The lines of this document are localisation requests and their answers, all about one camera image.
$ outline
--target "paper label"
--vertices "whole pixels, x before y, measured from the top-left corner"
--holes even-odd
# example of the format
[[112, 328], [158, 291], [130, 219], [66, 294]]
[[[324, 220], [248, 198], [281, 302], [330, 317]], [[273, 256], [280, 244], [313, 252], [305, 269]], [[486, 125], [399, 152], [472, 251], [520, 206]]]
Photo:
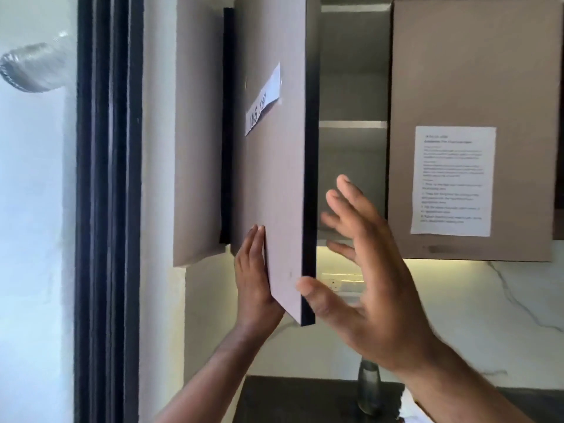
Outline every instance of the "paper label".
[[262, 87], [257, 99], [247, 111], [245, 118], [245, 136], [253, 129], [261, 118], [264, 108], [272, 104], [280, 97], [280, 64], [276, 66], [272, 75]]
[[489, 237], [495, 127], [415, 128], [412, 234]]

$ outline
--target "white marble wall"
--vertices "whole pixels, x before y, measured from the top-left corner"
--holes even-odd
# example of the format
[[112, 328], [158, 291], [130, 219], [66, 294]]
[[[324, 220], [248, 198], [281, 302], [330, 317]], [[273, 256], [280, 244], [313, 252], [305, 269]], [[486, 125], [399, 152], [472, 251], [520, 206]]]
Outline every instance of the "white marble wall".
[[[318, 261], [323, 272], [359, 272], [324, 248]], [[407, 263], [439, 335], [494, 384], [564, 389], [564, 242], [554, 243], [553, 263]], [[360, 357], [326, 325], [291, 323], [283, 321], [252, 374], [356, 379]]]

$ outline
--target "forearm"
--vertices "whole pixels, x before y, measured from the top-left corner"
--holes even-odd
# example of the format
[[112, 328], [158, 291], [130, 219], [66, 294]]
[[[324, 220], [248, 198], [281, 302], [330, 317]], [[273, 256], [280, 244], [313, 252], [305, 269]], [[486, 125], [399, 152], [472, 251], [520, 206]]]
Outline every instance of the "forearm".
[[532, 423], [447, 346], [427, 368], [403, 378], [435, 423]]
[[219, 423], [262, 340], [235, 328], [157, 418], [157, 423]]

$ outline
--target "black window frame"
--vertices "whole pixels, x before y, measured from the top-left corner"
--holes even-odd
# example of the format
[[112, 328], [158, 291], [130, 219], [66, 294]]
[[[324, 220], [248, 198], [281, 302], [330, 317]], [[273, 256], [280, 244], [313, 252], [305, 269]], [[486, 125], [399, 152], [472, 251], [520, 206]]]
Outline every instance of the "black window frame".
[[139, 420], [143, 0], [78, 0], [74, 420]]

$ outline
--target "open cabinet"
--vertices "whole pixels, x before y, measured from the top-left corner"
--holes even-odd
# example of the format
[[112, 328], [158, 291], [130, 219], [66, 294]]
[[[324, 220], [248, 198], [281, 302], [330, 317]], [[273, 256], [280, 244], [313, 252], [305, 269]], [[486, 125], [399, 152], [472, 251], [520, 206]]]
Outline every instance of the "open cabinet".
[[[184, 66], [201, 98], [182, 121], [201, 127], [182, 147], [189, 163], [177, 155], [175, 184], [197, 216], [178, 236], [193, 241], [179, 261], [216, 252], [220, 231], [235, 253], [263, 224], [272, 295], [313, 323], [294, 285], [315, 276], [318, 244], [343, 239], [319, 223], [342, 173], [387, 216], [406, 258], [550, 260], [561, 2], [331, 1], [236, 0], [222, 91], [218, 37], [198, 19], [199, 56]], [[495, 130], [485, 233], [413, 230], [418, 127]], [[448, 216], [437, 219], [459, 219], [455, 203], [442, 202]]]

